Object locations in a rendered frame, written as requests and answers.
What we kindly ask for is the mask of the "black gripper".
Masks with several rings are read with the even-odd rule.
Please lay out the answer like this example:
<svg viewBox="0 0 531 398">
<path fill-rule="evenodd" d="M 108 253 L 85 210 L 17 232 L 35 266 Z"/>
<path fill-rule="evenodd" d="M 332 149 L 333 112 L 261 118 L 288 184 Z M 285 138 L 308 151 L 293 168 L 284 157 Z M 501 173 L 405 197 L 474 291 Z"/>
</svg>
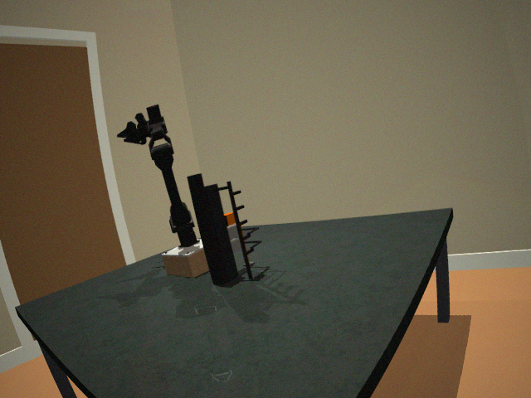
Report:
<svg viewBox="0 0 531 398">
<path fill-rule="evenodd" d="M 146 144 L 146 138 L 151 136 L 148 134 L 148 129 L 146 127 L 147 123 L 142 126 L 137 126 L 132 121 L 127 122 L 127 127 L 121 133 L 117 134 L 117 138 L 125 138 L 126 143 L 136 143 L 136 144 Z M 141 141 L 141 142 L 140 142 Z"/>
</svg>

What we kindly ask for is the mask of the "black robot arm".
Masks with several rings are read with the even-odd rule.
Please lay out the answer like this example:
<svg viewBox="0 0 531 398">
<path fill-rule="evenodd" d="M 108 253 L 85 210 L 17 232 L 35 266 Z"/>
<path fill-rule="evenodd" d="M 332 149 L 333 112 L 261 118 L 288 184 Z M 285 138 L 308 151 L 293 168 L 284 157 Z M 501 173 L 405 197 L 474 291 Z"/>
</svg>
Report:
<svg viewBox="0 0 531 398">
<path fill-rule="evenodd" d="M 178 233 L 180 241 L 180 248 L 189 247 L 191 245 L 200 242 L 197 240 L 193 227 L 195 227 L 190 211 L 187 205 L 181 201 L 177 184 L 173 176 L 173 145 L 169 136 L 166 136 L 167 128 L 165 125 L 164 117 L 160 114 L 159 104 L 146 108 L 148 111 L 149 120 L 145 120 L 142 113 L 136 114 L 135 119 L 138 122 L 138 126 L 145 125 L 148 129 L 148 134 L 151 136 L 149 141 L 150 156 L 154 160 L 156 166 L 161 170 L 165 181 L 165 187 L 168 191 L 168 195 L 171 201 L 171 216 L 170 226 L 172 232 Z M 153 147 L 154 141 L 163 139 L 167 143 Z M 170 144 L 170 145 L 168 145 Z M 192 221 L 191 221 L 192 220 Z M 191 221 L 191 222 L 190 222 Z M 176 226 L 176 227 L 174 227 Z"/>
</svg>

